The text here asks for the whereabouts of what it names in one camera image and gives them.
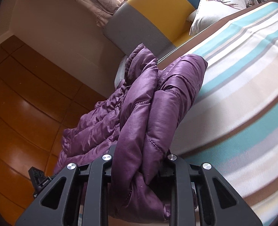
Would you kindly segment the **grey yellow blue sofa chair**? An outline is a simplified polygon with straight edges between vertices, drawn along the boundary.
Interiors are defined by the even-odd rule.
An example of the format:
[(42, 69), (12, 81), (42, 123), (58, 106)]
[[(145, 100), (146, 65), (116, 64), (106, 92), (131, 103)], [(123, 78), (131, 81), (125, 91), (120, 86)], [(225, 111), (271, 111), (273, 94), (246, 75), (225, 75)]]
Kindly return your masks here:
[(228, 21), (252, 10), (245, 7), (202, 31), (189, 36), (188, 16), (200, 0), (127, 0), (104, 28), (104, 35), (125, 55), (144, 44), (158, 59), (175, 59), (195, 47)]

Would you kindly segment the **white deer print pillow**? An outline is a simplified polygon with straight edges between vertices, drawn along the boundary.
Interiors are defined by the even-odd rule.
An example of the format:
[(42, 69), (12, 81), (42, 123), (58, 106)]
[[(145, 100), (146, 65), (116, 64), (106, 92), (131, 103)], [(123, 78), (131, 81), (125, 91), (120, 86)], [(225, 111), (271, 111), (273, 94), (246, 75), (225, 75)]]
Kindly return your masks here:
[(191, 22), (189, 36), (195, 36), (220, 19), (246, 9), (245, 0), (200, 0), (187, 18)]

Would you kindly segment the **wooden wardrobe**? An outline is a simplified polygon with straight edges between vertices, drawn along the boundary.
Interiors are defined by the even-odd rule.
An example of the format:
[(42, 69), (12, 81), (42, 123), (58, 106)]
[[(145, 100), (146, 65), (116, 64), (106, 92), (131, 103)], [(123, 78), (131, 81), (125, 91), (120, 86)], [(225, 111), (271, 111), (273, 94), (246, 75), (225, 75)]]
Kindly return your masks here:
[(16, 36), (0, 44), (0, 214), (14, 225), (33, 201), (28, 171), (53, 174), (63, 130), (103, 96)]

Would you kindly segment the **purple quilted down jacket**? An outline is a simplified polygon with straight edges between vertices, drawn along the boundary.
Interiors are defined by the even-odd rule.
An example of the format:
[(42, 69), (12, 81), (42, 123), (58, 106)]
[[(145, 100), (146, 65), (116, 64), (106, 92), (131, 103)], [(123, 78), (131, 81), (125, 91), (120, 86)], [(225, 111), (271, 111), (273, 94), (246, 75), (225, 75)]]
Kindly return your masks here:
[(65, 129), (54, 168), (89, 164), (115, 146), (109, 187), (112, 217), (136, 223), (166, 222), (170, 205), (149, 187), (172, 144), (175, 131), (192, 107), (207, 62), (199, 55), (179, 57), (164, 70), (143, 44), (126, 60), (115, 92)]

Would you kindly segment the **striped bed sheet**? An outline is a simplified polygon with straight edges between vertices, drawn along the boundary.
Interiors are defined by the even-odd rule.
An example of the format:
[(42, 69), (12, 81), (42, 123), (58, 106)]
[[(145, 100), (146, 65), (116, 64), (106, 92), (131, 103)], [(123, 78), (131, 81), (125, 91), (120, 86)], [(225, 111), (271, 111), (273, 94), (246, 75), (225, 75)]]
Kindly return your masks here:
[(208, 67), (171, 151), (212, 164), (270, 225), (278, 215), (278, 3), (236, 16), (188, 52)]

